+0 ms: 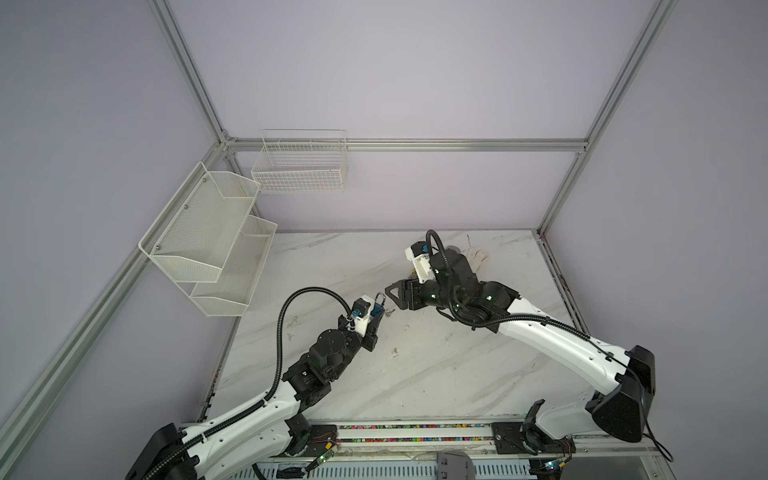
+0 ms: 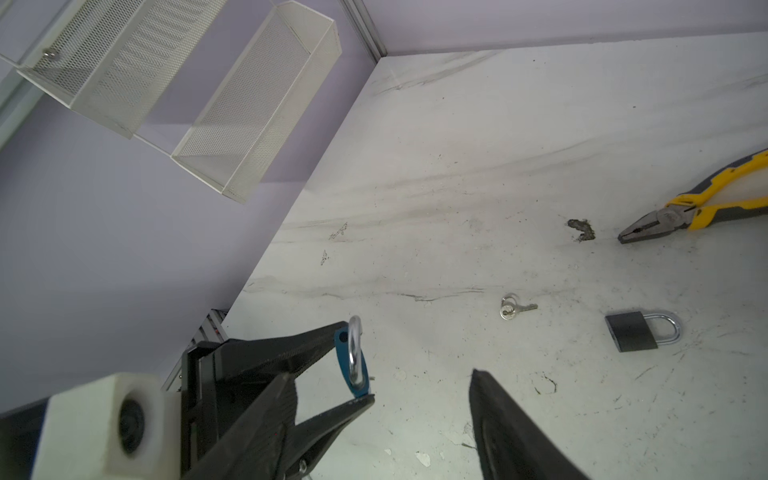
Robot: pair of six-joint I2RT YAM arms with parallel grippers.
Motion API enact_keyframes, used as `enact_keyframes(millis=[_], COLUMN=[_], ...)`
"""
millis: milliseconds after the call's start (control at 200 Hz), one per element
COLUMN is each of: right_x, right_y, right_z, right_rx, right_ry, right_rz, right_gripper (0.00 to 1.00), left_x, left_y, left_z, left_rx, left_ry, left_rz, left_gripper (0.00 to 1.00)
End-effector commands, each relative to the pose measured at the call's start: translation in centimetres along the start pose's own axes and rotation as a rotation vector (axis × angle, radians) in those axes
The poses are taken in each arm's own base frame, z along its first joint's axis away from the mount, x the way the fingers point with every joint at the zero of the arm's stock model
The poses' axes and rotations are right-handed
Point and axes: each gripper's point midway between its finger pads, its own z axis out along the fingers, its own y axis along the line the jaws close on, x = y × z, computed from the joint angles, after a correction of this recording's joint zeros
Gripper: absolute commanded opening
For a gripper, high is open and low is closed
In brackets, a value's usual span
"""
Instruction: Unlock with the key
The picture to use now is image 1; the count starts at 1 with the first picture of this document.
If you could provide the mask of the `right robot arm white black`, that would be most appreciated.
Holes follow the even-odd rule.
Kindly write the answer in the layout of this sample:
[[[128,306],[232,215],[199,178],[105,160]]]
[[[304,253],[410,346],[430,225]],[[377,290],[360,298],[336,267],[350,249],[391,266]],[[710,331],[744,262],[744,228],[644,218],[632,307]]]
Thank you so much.
[[[528,448],[547,440],[601,431],[638,443],[647,437],[647,420],[656,391],[655,356],[644,347],[609,344],[557,320],[516,290],[481,281],[466,257],[444,253],[407,255],[413,274],[385,290],[401,310],[434,308],[473,330],[487,329],[545,354],[588,383],[567,401],[540,399],[521,428]]]

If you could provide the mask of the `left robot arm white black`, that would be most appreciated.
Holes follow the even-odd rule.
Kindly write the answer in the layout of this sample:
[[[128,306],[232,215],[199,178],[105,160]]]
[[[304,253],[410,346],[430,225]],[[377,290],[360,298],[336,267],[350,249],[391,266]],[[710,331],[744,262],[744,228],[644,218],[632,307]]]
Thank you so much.
[[[331,391],[361,349],[373,350],[384,310],[353,318],[352,328],[329,329],[266,394],[207,422],[156,430],[127,479],[223,479],[258,460],[302,451],[310,426],[303,412]]]

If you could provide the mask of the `blue padlock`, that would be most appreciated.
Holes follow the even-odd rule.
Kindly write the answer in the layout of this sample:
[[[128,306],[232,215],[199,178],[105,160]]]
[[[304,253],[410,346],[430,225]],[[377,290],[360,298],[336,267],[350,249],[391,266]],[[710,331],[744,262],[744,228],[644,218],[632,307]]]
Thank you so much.
[[[385,303],[386,303],[386,295],[382,292],[379,292],[376,294],[373,302],[373,307],[371,310],[371,316],[373,319],[380,318],[383,316],[386,312],[385,309]]]

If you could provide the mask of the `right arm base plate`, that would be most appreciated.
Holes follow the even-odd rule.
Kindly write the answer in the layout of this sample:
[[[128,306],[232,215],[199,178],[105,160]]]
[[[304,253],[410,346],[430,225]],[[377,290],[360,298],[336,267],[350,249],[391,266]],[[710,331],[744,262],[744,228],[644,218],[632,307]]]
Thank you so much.
[[[552,439],[536,426],[523,422],[495,422],[491,424],[492,438],[497,454],[565,454],[575,452],[570,437]]]

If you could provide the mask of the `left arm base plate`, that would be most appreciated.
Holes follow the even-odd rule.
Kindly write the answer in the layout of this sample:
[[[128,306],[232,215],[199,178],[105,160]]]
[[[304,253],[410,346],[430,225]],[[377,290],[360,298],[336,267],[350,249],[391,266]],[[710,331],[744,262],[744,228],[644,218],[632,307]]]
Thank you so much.
[[[282,453],[285,457],[318,457],[329,443],[335,444],[338,438],[336,425],[311,425],[301,431],[290,431],[290,443]]]

